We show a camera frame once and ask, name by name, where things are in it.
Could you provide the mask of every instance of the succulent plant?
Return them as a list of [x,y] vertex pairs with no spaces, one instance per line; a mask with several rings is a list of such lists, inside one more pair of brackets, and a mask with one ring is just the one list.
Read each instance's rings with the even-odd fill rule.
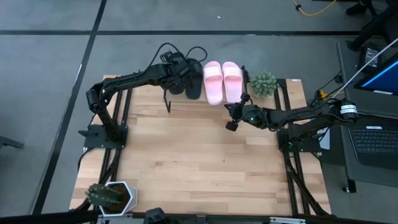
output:
[[250,77],[250,86],[255,97],[271,96],[276,89],[276,78],[271,75],[271,72],[262,71]]
[[110,208],[122,203],[122,193],[102,184],[93,184],[85,192],[92,205]]

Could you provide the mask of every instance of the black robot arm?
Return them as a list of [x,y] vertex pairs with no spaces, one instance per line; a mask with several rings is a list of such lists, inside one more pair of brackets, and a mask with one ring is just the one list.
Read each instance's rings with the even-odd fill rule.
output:
[[250,100],[250,95],[247,93],[243,93],[241,99],[240,103],[225,105],[230,117],[233,119],[226,125],[228,130],[235,131],[240,121],[259,129],[277,131],[286,124],[292,124],[294,121],[313,119],[305,124],[290,125],[289,136],[293,139],[298,135],[301,138],[305,137],[310,133],[315,133],[334,124],[353,124],[358,120],[355,104],[346,100],[330,99],[314,106],[283,111],[261,108],[257,105],[245,105]]
[[171,45],[176,52],[168,51],[162,54],[160,56],[162,63],[152,65],[154,58],[144,71],[116,78],[106,78],[102,82],[93,85],[86,92],[89,109],[99,116],[103,125],[92,124],[89,125],[87,131],[79,131],[80,134],[86,137],[85,147],[93,146],[93,142],[95,143],[94,146],[97,147],[124,146],[127,127],[119,126],[118,122],[112,119],[106,109],[115,93],[143,85],[152,85],[160,86],[163,90],[169,90],[173,94],[179,94],[185,89],[184,83],[187,83],[185,79],[188,79],[188,83],[190,83],[192,75],[198,72],[201,73],[201,71],[198,71],[196,63],[200,63],[207,57],[207,52],[203,48],[192,48],[202,49],[206,54],[204,59],[197,61],[187,58],[170,43],[162,44],[157,52],[164,45]]

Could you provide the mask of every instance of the floor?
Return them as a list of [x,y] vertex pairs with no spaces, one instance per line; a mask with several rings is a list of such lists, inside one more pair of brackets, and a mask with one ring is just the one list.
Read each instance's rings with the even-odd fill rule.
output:
[[[307,12],[328,4],[299,2]],[[85,91],[103,75],[142,70],[163,42],[182,52],[200,45],[209,53],[207,61],[231,60],[250,73],[268,70],[277,78],[300,78],[309,99],[340,69],[336,43],[352,39],[343,34],[359,31],[371,19],[369,13],[346,16],[352,2],[337,2],[316,17],[297,12],[288,0],[102,3],[101,18],[101,0],[0,1],[0,136],[25,143],[23,149],[0,150],[0,217],[31,212],[57,144],[60,157],[43,212],[68,209],[84,141],[77,131],[91,117]],[[378,11],[385,7],[382,1],[375,5]],[[90,35],[91,30],[100,35]],[[62,121],[68,125],[59,129]],[[63,142],[58,131],[66,131]],[[398,202],[391,197],[398,189],[358,182],[358,193],[346,194],[344,168],[325,164],[323,170],[335,215],[398,222]]]

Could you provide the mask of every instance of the plant pot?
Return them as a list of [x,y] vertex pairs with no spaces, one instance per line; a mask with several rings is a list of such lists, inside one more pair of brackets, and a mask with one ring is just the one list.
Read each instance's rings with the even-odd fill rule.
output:
[[117,182],[108,182],[105,184],[105,186],[114,188],[120,188],[122,187],[122,192],[123,194],[128,194],[128,198],[125,199],[125,206],[119,208],[118,212],[110,212],[107,208],[103,208],[102,206],[99,206],[99,209],[101,209],[101,212],[104,217],[118,217],[124,215],[126,212],[130,211],[132,208],[134,208],[137,205],[137,192],[138,190],[130,186],[126,183],[126,181],[117,181]]

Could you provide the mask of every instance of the wooden board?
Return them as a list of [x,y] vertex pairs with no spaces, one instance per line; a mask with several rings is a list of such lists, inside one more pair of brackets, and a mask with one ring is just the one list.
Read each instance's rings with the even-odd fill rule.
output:
[[[291,107],[305,106],[301,81],[287,80],[287,86]],[[118,170],[118,180],[138,188],[133,212],[161,207],[166,213],[292,214],[276,133],[246,123],[228,131],[228,111],[223,105],[209,105],[204,91],[198,100],[169,93],[170,114],[162,96],[160,87],[133,89],[128,139]],[[259,106],[275,108],[273,97],[252,98]],[[110,114],[113,105],[108,106]],[[79,206],[84,191],[98,181],[103,154],[102,149],[93,150],[82,160],[70,208]],[[318,160],[309,153],[301,153],[301,158],[308,189],[329,212]]]

